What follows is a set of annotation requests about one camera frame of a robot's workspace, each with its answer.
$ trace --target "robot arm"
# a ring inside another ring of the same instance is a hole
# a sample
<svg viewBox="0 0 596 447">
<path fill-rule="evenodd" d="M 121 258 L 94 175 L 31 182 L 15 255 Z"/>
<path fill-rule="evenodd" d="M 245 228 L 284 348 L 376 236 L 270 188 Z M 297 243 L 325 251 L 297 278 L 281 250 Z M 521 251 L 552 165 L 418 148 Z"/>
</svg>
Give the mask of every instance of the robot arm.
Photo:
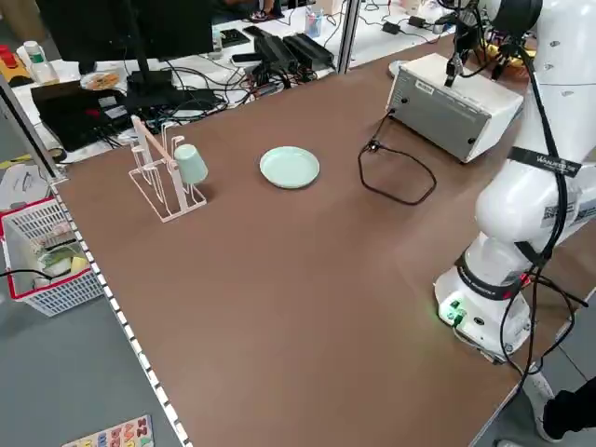
<svg viewBox="0 0 596 447">
<path fill-rule="evenodd" d="M 461 5 L 486 7 L 494 27 L 511 36 L 536 29 L 535 78 L 552 137 L 564 163 L 581 165 L 596 147 L 596 58 L 588 45 L 596 1 L 462 0 Z M 546 156 L 543 116 L 532 87 L 520 124 L 514 147 Z M 596 217 L 596 166 L 583 164 L 565 180 L 567 210 L 559 243 Z M 441 319 L 501 359 L 504 349 L 510 354 L 523 344 L 533 326 L 522 295 L 504 292 L 518 291 L 511 286 L 533 265 L 520 243 L 534 252 L 545 248 L 555 233 L 559 193 L 551 171 L 508 159 L 478 197 L 481 233 L 435 284 Z"/>
</svg>

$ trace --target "light green cup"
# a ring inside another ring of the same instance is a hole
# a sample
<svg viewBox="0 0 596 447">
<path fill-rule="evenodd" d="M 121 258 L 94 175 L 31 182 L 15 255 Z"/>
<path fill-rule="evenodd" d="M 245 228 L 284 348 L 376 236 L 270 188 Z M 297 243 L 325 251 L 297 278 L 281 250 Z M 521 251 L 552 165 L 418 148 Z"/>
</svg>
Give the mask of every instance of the light green cup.
<svg viewBox="0 0 596 447">
<path fill-rule="evenodd" d="M 183 182 L 197 184 L 207 178 L 207 165 L 193 144 L 178 146 L 174 151 L 174 159 L 178 163 Z"/>
</svg>

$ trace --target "computer monitor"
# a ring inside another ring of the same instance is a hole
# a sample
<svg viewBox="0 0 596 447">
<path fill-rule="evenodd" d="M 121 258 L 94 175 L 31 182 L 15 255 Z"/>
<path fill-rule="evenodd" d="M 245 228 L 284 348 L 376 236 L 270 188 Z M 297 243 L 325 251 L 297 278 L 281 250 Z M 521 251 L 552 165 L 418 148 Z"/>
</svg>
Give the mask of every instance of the computer monitor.
<svg viewBox="0 0 596 447">
<path fill-rule="evenodd" d="M 129 76 L 130 108 L 188 102 L 171 72 L 151 72 L 147 58 L 172 59 L 213 50 L 206 0 L 37 0 L 66 61 L 137 59 Z"/>
</svg>

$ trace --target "label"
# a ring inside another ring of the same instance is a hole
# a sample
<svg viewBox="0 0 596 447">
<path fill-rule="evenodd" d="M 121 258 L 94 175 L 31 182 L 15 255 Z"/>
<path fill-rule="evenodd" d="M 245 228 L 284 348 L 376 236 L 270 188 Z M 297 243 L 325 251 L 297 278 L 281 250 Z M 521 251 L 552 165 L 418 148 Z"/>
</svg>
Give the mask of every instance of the label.
<svg viewBox="0 0 596 447">
<path fill-rule="evenodd" d="M 118 102 L 115 100 L 114 96 L 108 96 L 106 98 L 99 98 L 98 103 L 100 107 L 103 109 L 105 107 L 112 107 L 113 105 L 117 105 Z"/>
<path fill-rule="evenodd" d="M 596 198 L 588 200 L 579 205 L 579 212 L 574 220 L 574 224 L 582 224 L 596 217 Z"/>
<path fill-rule="evenodd" d="M 415 85 L 416 85 L 417 88 L 421 89 L 425 93 L 428 93 L 429 95 L 432 95 L 435 92 L 435 89 L 433 87 L 431 87 L 428 84 L 425 84 L 424 82 L 422 82 L 419 79 L 416 80 Z"/>
<path fill-rule="evenodd" d="M 541 228 L 546 228 L 551 225 L 555 224 L 557 219 L 557 210 L 559 209 L 559 205 L 553 205 L 551 207 L 544 208 L 544 216 L 542 216 L 542 224 L 540 225 Z M 570 200 L 567 204 L 567 216 L 565 219 L 569 219 L 576 209 L 576 201 Z"/>
<path fill-rule="evenodd" d="M 115 107 L 114 109 L 106 110 L 105 114 L 110 116 L 112 119 L 116 119 L 119 116 L 126 115 L 127 109 L 124 105 L 120 105 L 119 107 Z"/>
<path fill-rule="evenodd" d="M 557 158 L 555 156 L 547 156 L 537 152 L 529 151 L 521 147 L 513 146 L 508 155 L 511 160 L 519 161 L 526 165 L 534 166 L 543 170 L 548 170 L 554 173 L 560 173 L 567 177 L 575 177 L 581 165 L 574 161 Z"/>
</svg>

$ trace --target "person's leg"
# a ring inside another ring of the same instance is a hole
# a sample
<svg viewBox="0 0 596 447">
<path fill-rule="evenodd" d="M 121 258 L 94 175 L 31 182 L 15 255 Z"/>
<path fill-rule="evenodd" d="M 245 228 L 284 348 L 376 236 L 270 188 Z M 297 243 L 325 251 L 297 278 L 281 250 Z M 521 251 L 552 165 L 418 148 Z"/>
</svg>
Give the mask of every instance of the person's leg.
<svg viewBox="0 0 596 447">
<path fill-rule="evenodd" d="M 596 377 L 575 393 L 561 391 L 544 409 L 543 428 L 559 440 L 567 431 L 596 427 Z"/>
</svg>

